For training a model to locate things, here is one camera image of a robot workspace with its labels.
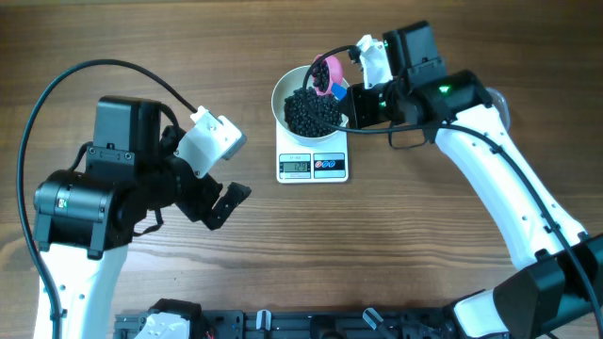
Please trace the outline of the pink scoop blue handle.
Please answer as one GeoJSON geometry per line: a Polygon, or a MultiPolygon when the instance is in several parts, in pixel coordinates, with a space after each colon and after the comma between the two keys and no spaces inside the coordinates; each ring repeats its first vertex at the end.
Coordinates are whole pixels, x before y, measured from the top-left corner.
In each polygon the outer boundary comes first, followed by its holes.
{"type": "Polygon", "coordinates": [[[342,100],[347,95],[347,89],[344,84],[343,68],[336,56],[328,56],[325,60],[330,71],[330,84],[326,92],[315,89],[318,96],[332,95],[336,100],[342,100]]]}

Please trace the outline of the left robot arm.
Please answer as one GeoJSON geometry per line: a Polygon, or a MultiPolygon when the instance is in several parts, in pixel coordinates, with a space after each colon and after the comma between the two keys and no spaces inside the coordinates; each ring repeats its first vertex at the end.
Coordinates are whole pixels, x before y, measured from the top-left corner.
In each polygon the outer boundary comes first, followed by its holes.
{"type": "Polygon", "coordinates": [[[38,338],[102,338],[111,301],[137,225],[174,205],[216,230],[250,195],[210,176],[245,135],[227,118],[199,108],[182,129],[172,110],[140,98],[105,96],[94,134],[67,169],[53,172],[34,195],[34,237],[50,282],[40,286],[38,338]]]}

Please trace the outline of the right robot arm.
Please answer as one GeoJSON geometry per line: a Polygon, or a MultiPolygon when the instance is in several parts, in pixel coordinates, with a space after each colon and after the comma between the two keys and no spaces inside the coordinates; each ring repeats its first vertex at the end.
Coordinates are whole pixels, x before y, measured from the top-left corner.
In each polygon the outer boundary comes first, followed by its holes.
{"type": "Polygon", "coordinates": [[[497,225],[515,272],[452,304],[462,336],[534,338],[602,316],[602,239],[544,187],[510,138],[491,90],[450,73],[419,22],[362,37],[348,50],[363,73],[350,87],[350,126],[365,134],[419,130],[462,172],[497,225]]]}

